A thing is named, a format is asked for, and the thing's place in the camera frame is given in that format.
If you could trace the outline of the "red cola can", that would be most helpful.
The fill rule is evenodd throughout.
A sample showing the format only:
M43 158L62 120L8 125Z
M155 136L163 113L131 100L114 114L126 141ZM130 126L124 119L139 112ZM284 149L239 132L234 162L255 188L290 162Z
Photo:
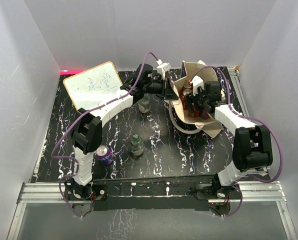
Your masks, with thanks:
M196 102L187 103L188 116L196 118L200 116L201 107Z
M184 98L186 95L191 94L193 92L193 87L191 86L183 86L180 91L180 97Z

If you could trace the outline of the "red cola can front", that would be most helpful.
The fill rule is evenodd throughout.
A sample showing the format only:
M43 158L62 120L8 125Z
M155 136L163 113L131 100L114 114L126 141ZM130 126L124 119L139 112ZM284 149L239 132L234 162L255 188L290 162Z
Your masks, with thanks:
M183 86L180 91L180 97L184 98L186 95L191 94L193 92L193 87L191 86Z

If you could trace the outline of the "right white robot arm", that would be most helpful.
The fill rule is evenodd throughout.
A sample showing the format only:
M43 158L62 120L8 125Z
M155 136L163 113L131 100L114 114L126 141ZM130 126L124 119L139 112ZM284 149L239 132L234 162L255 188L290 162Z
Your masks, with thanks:
M189 84L192 93L185 95L189 112L206 111L234 136L231 163L214 175L211 186L202 189L204 193L222 199L233 191L238 180L273 163L271 133L266 126L244 118L232 104L223 100L218 82L204 82L195 77Z

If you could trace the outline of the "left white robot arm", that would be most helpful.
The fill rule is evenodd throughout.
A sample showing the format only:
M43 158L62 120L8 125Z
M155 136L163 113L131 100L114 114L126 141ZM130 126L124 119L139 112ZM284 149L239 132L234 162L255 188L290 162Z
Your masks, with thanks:
M144 97L153 94L163 100L177 100L166 72L171 68L169 63L158 62L157 74L153 67L140 64L135 75L129 77L114 93L114 98L93 109L80 108L81 116L76 119L70 132L74 148L75 173L70 181L70 191L82 200L92 195L92 164L96 150L102 142L103 126L122 110L131 107Z

